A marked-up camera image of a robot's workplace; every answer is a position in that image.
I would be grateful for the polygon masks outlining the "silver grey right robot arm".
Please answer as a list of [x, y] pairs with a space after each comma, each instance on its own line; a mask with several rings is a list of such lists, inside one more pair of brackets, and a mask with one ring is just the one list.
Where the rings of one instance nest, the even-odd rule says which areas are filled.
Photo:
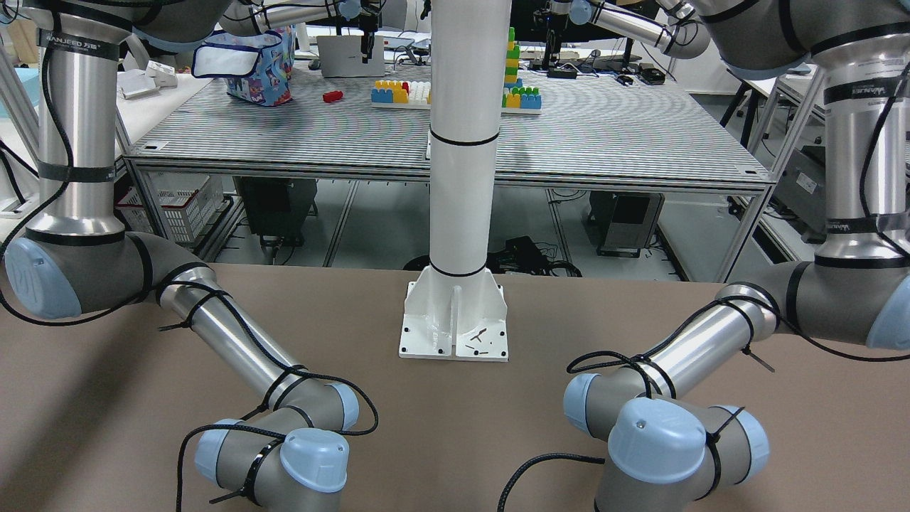
[[273, 511], [337, 511], [347, 480], [355, 386], [296, 364], [218, 285], [215, 272], [162, 237], [114, 216], [121, 43], [197, 48], [215, 26], [267, 25], [247, 1], [20, 1], [37, 25], [42, 98], [35, 165], [41, 204], [2, 245], [23, 320], [75, 325], [139, 302], [178, 314], [263, 393], [250, 416], [196, 428], [199, 473]]

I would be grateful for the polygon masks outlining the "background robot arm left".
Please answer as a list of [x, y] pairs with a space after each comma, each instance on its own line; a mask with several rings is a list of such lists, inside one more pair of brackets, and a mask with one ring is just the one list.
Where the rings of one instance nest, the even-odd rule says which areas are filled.
[[299, 25], [325, 18], [359, 18], [362, 63], [373, 60], [376, 32], [383, 3], [380, 1], [282, 1], [256, 4], [234, 1], [219, 19], [219, 26], [235, 36], [261, 35], [277, 27]]

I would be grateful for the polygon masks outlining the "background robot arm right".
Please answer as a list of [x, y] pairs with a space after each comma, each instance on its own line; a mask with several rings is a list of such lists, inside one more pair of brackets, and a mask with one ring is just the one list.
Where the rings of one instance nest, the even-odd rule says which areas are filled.
[[649, 43], [671, 58], [692, 59], [708, 48], [710, 35], [686, 1], [658, 1], [668, 25], [606, 1], [547, 1], [534, 18], [545, 28], [542, 69], [555, 67], [567, 23], [595, 25], [624, 38]]

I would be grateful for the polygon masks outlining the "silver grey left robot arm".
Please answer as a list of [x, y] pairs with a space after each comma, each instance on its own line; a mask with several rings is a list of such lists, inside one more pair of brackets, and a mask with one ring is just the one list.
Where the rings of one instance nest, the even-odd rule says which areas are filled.
[[812, 262], [765, 269], [719, 291], [647, 352], [578, 357], [564, 394], [575, 427], [604, 440], [596, 511], [683, 511], [758, 474], [769, 439], [741, 407], [683, 395], [776, 333], [908, 349], [906, 1], [695, 1], [703, 33], [742, 78], [810, 59], [823, 74], [826, 236]]

